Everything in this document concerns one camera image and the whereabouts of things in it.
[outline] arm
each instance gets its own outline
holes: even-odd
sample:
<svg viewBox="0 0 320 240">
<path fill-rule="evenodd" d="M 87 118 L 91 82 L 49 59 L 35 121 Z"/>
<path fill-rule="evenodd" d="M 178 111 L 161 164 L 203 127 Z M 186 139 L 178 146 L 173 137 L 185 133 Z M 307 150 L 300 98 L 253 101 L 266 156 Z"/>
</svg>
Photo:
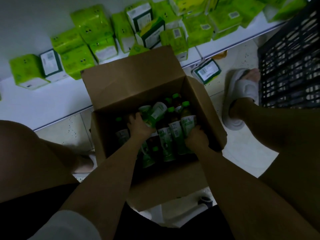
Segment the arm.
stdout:
<svg viewBox="0 0 320 240">
<path fill-rule="evenodd" d="M 319 239 L 320 234 L 282 197 L 209 148 L 200 126 L 186 145 L 197 155 L 210 190 L 235 239 Z"/>
<path fill-rule="evenodd" d="M 75 189 L 60 210 L 72 210 L 91 221 L 102 239 L 113 239 L 123 205 L 127 199 L 134 165 L 142 143 L 154 129 L 141 115 L 129 117 L 130 139 Z"/>
</svg>

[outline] white wall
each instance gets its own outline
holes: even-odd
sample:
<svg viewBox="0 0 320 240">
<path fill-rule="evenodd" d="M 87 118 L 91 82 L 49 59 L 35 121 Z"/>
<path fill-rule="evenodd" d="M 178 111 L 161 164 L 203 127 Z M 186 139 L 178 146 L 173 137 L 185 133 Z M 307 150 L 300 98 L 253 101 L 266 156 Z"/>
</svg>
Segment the white wall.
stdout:
<svg viewBox="0 0 320 240">
<path fill-rule="evenodd" d="M 138 0 L 1 0 L 0 80 L 11 76 L 8 61 L 52 48 L 50 36 L 74 25 L 70 13 L 101 3 L 107 13 L 122 11 Z"/>
</svg>

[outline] barcode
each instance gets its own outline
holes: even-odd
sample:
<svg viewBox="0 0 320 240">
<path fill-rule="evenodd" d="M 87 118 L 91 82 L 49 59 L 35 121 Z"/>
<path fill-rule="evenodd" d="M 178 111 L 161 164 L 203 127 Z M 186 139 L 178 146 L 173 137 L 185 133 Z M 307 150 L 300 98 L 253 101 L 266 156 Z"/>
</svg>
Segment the barcode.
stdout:
<svg viewBox="0 0 320 240">
<path fill-rule="evenodd" d="M 50 52 L 47 54 L 47 59 L 48 60 L 52 60 L 54 58 L 54 53 L 53 52 Z"/>
<path fill-rule="evenodd" d="M 210 26 L 209 24 L 204 24 L 204 25 L 201 25 L 201 28 L 202 28 L 203 30 L 207 30 L 207 29 L 210 29 L 211 26 Z"/>
<path fill-rule="evenodd" d="M 237 17 L 239 17 L 240 16 L 240 14 L 237 12 L 237 11 L 235 11 L 235 12 L 230 12 L 229 13 L 229 17 L 231 18 L 231 19 L 235 19 L 235 18 L 237 18 Z"/>
<path fill-rule="evenodd" d="M 180 38 L 181 37 L 181 32 L 180 32 L 180 29 L 174 29 L 173 30 L 173 34 L 174 34 L 174 38 Z"/>
<path fill-rule="evenodd" d="M 205 75 L 207 73 L 207 69 L 206 68 L 202 68 L 201 70 L 199 70 L 199 73 L 201 76 Z"/>
<path fill-rule="evenodd" d="M 179 132 L 178 132 L 177 129 L 174 130 L 174 136 L 175 136 L 175 137 L 179 137 Z"/>
</svg>

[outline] black plastic basket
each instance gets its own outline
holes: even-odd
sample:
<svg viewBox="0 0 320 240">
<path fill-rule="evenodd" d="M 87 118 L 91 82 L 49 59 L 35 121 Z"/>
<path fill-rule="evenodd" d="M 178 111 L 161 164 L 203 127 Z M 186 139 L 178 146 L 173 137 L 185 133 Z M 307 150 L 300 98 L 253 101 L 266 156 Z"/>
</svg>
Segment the black plastic basket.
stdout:
<svg viewBox="0 0 320 240">
<path fill-rule="evenodd" d="M 320 0 L 312 0 L 258 49 L 259 104 L 320 108 Z"/>
</svg>

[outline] white floor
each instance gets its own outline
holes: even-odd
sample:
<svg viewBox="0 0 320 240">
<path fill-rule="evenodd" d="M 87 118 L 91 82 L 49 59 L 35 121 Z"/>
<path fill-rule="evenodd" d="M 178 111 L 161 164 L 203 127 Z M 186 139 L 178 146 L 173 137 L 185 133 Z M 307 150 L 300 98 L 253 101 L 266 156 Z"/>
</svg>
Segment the white floor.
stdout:
<svg viewBox="0 0 320 240">
<path fill-rule="evenodd" d="M 230 70 L 258 67 L 258 47 L 255 42 L 257 41 L 251 40 L 230 49 L 226 58 L 217 61 L 222 69 L 221 74 L 206 85 L 206 90 L 220 119 L 225 77 Z M 186 68 L 185 72 L 190 75 L 189 68 Z M 94 145 L 89 132 L 91 112 L 92 109 L 85 110 L 38 130 L 36 133 L 42 139 L 66 145 L 73 149 L 92 150 Z M 226 132 L 227 145 L 223 150 L 224 157 L 255 177 L 260 176 L 277 156 L 276 152 L 259 143 L 247 127 L 240 131 L 226 129 Z M 206 188 L 189 196 L 162 204 L 163 217 L 166 219 L 182 214 L 196 206 L 198 198 L 203 195 L 207 195 L 214 200 L 210 189 Z"/>
</svg>

